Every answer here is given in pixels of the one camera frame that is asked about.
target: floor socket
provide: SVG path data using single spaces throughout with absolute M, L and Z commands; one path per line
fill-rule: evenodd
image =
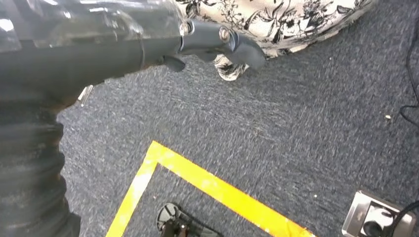
M 368 237 L 363 228 L 367 222 L 376 222 L 385 232 L 393 223 L 401 207 L 377 198 L 365 191 L 355 194 L 351 208 L 342 227 L 345 237 Z M 413 213 L 406 214 L 394 231 L 394 237 L 411 237 L 416 223 Z

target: metal screw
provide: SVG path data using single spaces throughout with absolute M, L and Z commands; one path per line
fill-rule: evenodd
M 186 36 L 191 32 L 191 27 L 189 26 L 188 23 L 182 23 L 180 24 L 180 35 L 181 36 Z
M 230 32 L 225 27 L 220 28 L 220 39 L 224 42 L 230 40 Z

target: yellow tape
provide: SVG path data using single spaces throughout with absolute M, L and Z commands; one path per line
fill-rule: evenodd
M 147 151 L 146 158 L 137 172 L 106 237 L 122 237 L 157 163 L 273 237 L 315 237 L 305 228 L 157 142 L 153 142 Z
M 128 188 L 125 198 L 109 227 L 106 237 L 122 237 L 156 166 L 157 162 L 153 157 L 146 155 L 143 164 L 140 166 L 140 169 L 137 171 L 134 180 Z

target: black wire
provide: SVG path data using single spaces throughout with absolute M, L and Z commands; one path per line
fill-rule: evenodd
M 418 93 L 418 84 L 416 84 L 416 83 L 415 83 L 415 81 L 414 81 L 414 79 L 413 79 L 412 67 L 411 67 L 411 65 L 410 65 L 410 57 L 411 57 L 411 55 L 412 55 L 412 51 L 413 51 L 413 49 L 415 48 L 415 45 L 416 45 L 416 43 L 417 43 L 417 41 L 418 41 L 418 35 L 419 35 L 419 17 L 418 17 L 418 19 L 416 20 L 415 33 L 414 33 L 414 35 L 413 35 L 412 43 L 411 43 L 411 45 L 410 45 L 410 47 L 409 47 L 409 51 L 407 52 L 407 56 L 406 56 L 406 68 L 407 68 L 407 71 L 408 71 L 408 74 L 409 74 L 409 81 L 410 81 L 410 84 L 412 85 L 412 88 L 413 88 L 413 93 L 415 94 L 415 97 L 416 97 L 416 104 L 415 104 L 415 105 L 405 105 L 405 106 L 402 106 L 402 107 L 400 108 L 400 111 L 399 111 L 400 115 L 401 115 L 401 116 L 402 116 L 405 120 L 407 120 L 408 122 L 410 122 L 411 124 L 413 124 L 413 125 L 414 125 L 414 126 L 416 126 L 417 128 L 419 128 L 419 122 L 416 122 L 416 121 L 414 121 L 413 119 L 411 119 L 410 117 L 408 117 L 408 116 L 405 114 L 405 110 L 406 110 L 407 108 L 413 108 L 413 109 L 417 109 L 417 108 L 419 108 L 419 93 Z
M 412 120 L 411 118 L 409 118 L 406 114 L 405 114 L 405 110 L 407 108 L 414 108 L 417 109 L 419 108 L 419 93 L 418 93 L 418 84 L 415 83 L 415 81 L 413 80 L 413 74 L 412 74 L 412 67 L 410 65 L 410 57 L 412 55 L 413 49 L 416 46 L 416 43 L 418 42 L 418 36 L 419 36 L 419 17 L 416 20 L 416 25 L 415 25 L 415 33 L 413 35 L 413 39 L 412 39 L 412 43 L 409 47 L 409 50 L 407 52 L 406 55 L 406 68 L 409 74 L 409 81 L 410 84 L 412 85 L 413 88 L 413 92 L 415 94 L 416 97 L 416 104 L 415 105 L 405 105 L 402 106 L 400 108 L 400 115 L 407 120 L 408 122 L 410 122 L 411 124 L 413 124 L 414 126 L 416 126 L 417 128 L 419 128 L 419 123 Z M 419 208 L 419 200 L 412 202 L 411 204 L 409 204 L 408 206 L 406 206 L 403 210 L 401 210 L 399 212 L 399 214 L 397 215 L 396 219 L 394 220 L 394 222 L 391 224 L 390 229 L 388 230 L 388 234 L 384 237 L 393 237 L 394 235 L 394 230 L 396 229 L 397 225 L 400 223 L 400 221 L 403 219 L 403 217 L 410 211 Z
M 410 211 L 416 209 L 419 207 L 419 200 L 410 203 L 408 206 L 406 206 L 403 210 L 399 212 L 394 222 L 391 224 L 390 229 L 388 229 L 388 234 L 384 237 L 393 237 L 394 230 L 396 229 L 399 222 L 402 220 L 402 218 Z

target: plastic wrap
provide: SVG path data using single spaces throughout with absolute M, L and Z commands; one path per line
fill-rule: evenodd
M 171 38 L 180 36 L 183 22 L 171 0 L 15 0 L 14 4 L 37 47 Z
M 15 51 L 21 45 L 14 29 L 13 22 L 7 14 L 3 2 L 0 0 L 0 52 Z

